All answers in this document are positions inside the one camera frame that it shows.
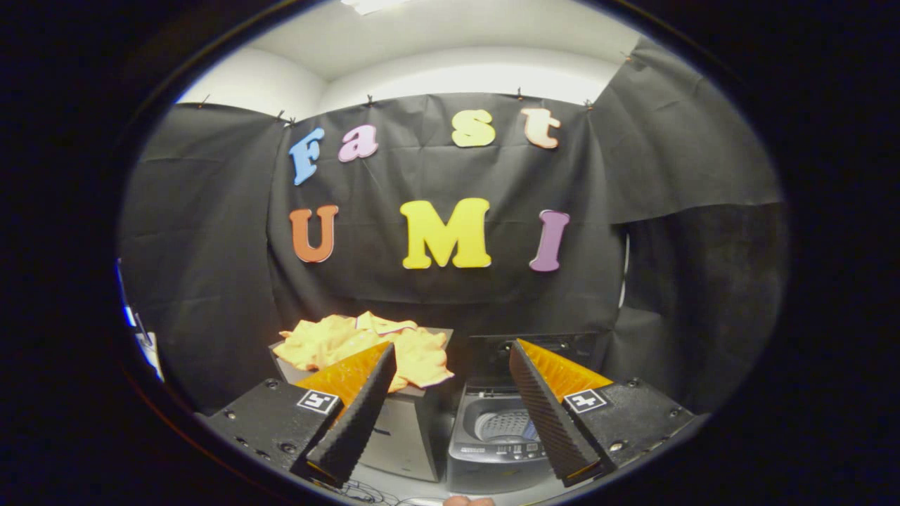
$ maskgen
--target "pile of clothes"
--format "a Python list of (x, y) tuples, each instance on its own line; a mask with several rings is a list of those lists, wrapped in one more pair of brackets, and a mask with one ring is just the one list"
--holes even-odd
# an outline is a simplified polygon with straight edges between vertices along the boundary
[(388, 393), (410, 384), (425, 388), (454, 376), (446, 368), (446, 334), (432, 334), (415, 321), (385, 320), (371, 312), (356, 318), (331, 315), (318, 323), (301, 320), (293, 331), (280, 334), (285, 341), (274, 353), (302, 371), (320, 370), (385, 341), (394, 343), (397, 374)]

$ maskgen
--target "blue foam letter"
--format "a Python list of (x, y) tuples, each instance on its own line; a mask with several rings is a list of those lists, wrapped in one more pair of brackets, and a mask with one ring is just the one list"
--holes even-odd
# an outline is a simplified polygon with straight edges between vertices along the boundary
[(319, 159), (318, 140), (322, 140), (323, 137), (325, 137), (325, 131), (319, 127), (294, 144), (288, 151), (288, 154), (293, 157), (293, 167), (297, 173), (293, 179), (295, 186), (306, 181), (316, 172), (316, 166), (310, 162)]

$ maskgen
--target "yellow foam letter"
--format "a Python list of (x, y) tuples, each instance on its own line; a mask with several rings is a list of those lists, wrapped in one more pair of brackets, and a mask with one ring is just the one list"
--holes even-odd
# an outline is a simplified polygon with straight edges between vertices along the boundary
[(487, 146), (497, 137), (494, 127), (488, 124), (492, 119), (491, 113), (484, 109), (460, 111), (450, 121), (455, 129), (450, 136), (453, 137), (453, 142), (460, 148)]
[(484, 248), (484, 214), (490, 209), (488, 201), (467, 198), (456, 203), (450, 221), (444, 225), (431, 202), (417, 200), (400, 207), (400, 214), (406, 216), (409, 225), (409, 255), (403, 259), (407, 269), (427, 269), (431, 258), (425, 254), (425, 245), (431, 250), (441, 267), (447, 265), (453, 246), (456, 256), (453, 265), (466, 267), (487, 267), (491, 257)]

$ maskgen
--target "purple foam letter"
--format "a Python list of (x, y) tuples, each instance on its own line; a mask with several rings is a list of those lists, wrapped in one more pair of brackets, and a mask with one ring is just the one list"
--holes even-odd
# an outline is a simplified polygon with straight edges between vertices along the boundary
[(528, 266), (537, 272), (550, 272), (560, 268), (557, 260), (560, 243), (563, 242), (563, 230), (569, 223), (569, 215), (565, 212), (541, 211), (544, 230), (541, 231), (541, 242), (537, 245), (537, 256)]

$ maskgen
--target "gray box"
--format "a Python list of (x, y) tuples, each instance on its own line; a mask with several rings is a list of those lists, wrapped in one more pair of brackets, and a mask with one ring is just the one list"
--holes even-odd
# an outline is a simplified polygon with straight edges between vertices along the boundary
[[(432, 334), (444, 332), (447, 335), (444, 349), (453, 336), (452, 329), (423, 329)], [(283, 342), (275, 343), (269, 350), (284, 381), (295, 384), (314, 374), (315, 371), (297, 369), (275, 354), (275, 347)], [(435, 440), (438, 392), (434, 389), (437, 386), (423, 390), (410, 385), (389, 394), (359, 463), (408, 478), (439, 482), (440, 465), (435, 460), (435, 449), (442, 451), (446, 441)]]

